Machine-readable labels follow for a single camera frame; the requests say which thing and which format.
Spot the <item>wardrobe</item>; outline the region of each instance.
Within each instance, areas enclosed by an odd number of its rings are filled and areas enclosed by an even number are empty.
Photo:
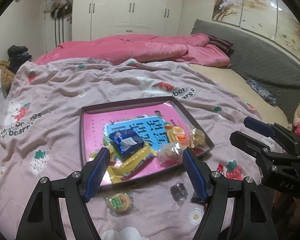
[[[183,0],[74,0],[73,41],[127,33],[176,36]]]

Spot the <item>pink blanket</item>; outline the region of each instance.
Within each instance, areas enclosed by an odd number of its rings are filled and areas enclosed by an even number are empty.
[[[91,57],[114,65],[130,58],[142,63],[168,59],[214,67],[229,65],[228,56],[208,42],[208,36],[202,33],[179,37],[143,34],[109,36],[95,41],[65,42],[37,58],[35,63],[44,65],[60,59]]]

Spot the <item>plush toy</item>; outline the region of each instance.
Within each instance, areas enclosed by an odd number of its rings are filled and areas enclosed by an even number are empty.
[[[14,74],[8,70],[10,66],[10,62],[7,60],[0,61],[0,69],[1,69],[1,87],[2,91],[5,94],[5,97],[9,94],[11,84],[14,78]]]

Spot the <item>metal bolt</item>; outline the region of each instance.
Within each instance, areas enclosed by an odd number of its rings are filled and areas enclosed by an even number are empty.
[[[212,175],[212,177],[215,177],[215,178],[219,178],[221,176],[220,172],[218,172],[218,171],[213,171],[211,173],[211,175]]]
[[[43,177],[40,179],[40,183],[45,184],[48,181],[47,177]]]
[[[78,178],[80,177],[80,175],[81,175],[80,171],[75,171],[74,173],[72,173],[72,177],[74,178]]]
[[[252,183],[252,182],[253,182],[253,178],[251,178],[251,177],[246,177],[246,182]]]

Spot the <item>headboard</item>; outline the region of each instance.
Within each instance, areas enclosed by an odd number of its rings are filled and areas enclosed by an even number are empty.
[[[231,69],[252,78],[278,99],[290,123],[300,102],[300,65],[268,42],[242,31],[196,20],[191,34],[205,33],[232,42]]]

